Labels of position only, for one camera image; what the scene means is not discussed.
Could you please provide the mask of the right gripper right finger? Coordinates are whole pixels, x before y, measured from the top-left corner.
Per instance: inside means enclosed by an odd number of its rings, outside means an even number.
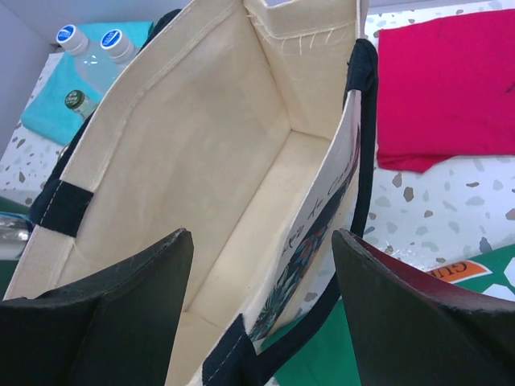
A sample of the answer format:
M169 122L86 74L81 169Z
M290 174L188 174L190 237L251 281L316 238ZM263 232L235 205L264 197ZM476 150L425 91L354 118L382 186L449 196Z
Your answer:
M514 304L442 281L352 233L332 236L363 385L512 385Z

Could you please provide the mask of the silver can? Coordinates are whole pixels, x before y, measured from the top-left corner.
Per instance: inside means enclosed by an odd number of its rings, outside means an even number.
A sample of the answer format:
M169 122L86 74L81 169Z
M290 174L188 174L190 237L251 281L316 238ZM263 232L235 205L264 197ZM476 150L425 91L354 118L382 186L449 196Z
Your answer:
M2 260L18 260L34 229L25 215L1 212L0 253Z

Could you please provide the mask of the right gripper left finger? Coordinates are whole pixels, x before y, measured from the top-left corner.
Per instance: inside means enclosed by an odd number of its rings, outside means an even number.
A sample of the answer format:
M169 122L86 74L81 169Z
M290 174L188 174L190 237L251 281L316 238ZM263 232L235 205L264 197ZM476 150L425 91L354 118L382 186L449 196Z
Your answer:
M164 384L192 258L179 229L79 281L3 301L2 384Z

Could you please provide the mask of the beige canvas bag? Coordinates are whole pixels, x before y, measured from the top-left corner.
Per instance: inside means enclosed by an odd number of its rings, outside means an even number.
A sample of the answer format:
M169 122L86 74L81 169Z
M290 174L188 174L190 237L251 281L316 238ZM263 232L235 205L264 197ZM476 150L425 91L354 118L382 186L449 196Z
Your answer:
M315 333L291 321L373 175L365 1L193 1L106 93L31 206L2 300L37 298L179 229L193 258L162 385L266 385Z

